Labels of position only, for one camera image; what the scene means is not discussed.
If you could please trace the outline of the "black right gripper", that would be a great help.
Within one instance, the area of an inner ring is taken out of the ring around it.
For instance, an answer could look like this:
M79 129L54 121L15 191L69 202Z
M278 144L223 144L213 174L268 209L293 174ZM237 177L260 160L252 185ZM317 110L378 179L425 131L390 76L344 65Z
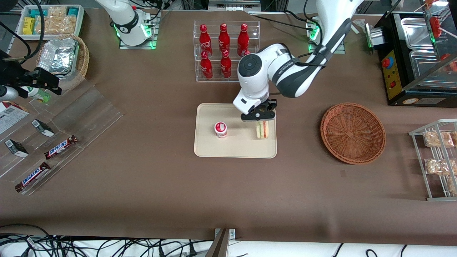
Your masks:
M0 51L0 83L3 86L20 88L23 86L36 87L33 83L30 71L26 70L18 61L5 61L10 57L3 50ZM59 87L59 78L47 70L36 67L34 69L34 80L42 89L49 90L56 95L62 95L62 88Z

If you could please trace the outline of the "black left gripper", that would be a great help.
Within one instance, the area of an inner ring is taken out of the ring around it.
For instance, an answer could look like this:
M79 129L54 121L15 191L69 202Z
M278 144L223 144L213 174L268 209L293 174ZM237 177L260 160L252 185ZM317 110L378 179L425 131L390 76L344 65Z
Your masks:
M253 107L249 114L251 115L275 115L274 109L277 106L276 99L267 99L256 107Z

